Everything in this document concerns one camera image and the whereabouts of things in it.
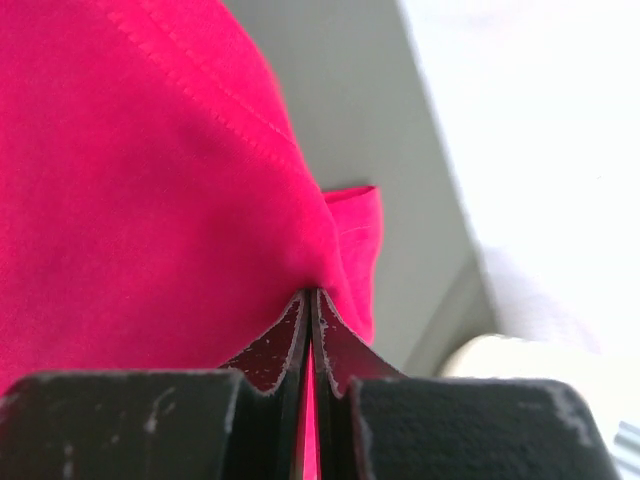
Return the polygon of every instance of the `gray surface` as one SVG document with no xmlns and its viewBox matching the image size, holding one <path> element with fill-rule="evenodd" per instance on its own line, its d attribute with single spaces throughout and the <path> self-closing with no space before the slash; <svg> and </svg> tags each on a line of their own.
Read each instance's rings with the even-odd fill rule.
<svg viewBox="0 0 640 480">
<path fill-rule="evenodd" d="M 381 188 L 374 348 L 402 367 L 414 348 L 429 348 L 425 328 L 460 272 L 477 267 L 396 4 L 226 4 L 275 69 L 320 185 Z"/>
</svg>

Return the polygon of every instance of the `red cloth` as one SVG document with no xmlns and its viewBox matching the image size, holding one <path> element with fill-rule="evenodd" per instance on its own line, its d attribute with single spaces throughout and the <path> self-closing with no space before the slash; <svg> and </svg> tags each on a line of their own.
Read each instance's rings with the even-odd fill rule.
<svg viewBox="0 0 640 480">
<path fill-rule="evenodd" d="M 377 190 L 325 201 L 219 2 L 0 3 L 0 392 L 217 366 L 305 286 L 371 341 L 380 233 Z"/>
</svg>

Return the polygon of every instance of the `white floor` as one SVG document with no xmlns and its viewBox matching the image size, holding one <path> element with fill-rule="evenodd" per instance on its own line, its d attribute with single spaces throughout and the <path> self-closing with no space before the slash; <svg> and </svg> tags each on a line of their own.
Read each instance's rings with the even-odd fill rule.
<svg viewBox="0 0 640 480">
<path fill-rule="evenodd" d="M 636 355 L 640 3 L 401 3 L 506 331 Z"/>
</svg>

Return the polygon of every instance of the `red fabric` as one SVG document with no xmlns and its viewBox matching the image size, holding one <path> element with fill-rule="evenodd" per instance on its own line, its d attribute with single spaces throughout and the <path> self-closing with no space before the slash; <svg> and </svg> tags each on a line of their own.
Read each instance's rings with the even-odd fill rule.
<svg viewBox="0 0 640 480">
<path fill-rule="evenodd" d="M 206 368 L 321 285 L 373 336 L 375 189 L 325 198 L 212 0 L 0 3 L 0 392 Z"/>
</svg>

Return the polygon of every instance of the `pink fabric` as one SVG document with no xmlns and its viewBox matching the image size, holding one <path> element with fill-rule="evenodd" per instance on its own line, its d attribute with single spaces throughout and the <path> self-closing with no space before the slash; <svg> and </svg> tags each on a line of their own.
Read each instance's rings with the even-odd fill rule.
<svg viewBox="0 0 640 480">
<path fill-rule="evenodd" d="M 378 192 L 323 196 L 213 0 L 0 3 L 0 392 L 215 367 L 299 288 L 370 342 Z"/>
</svg>

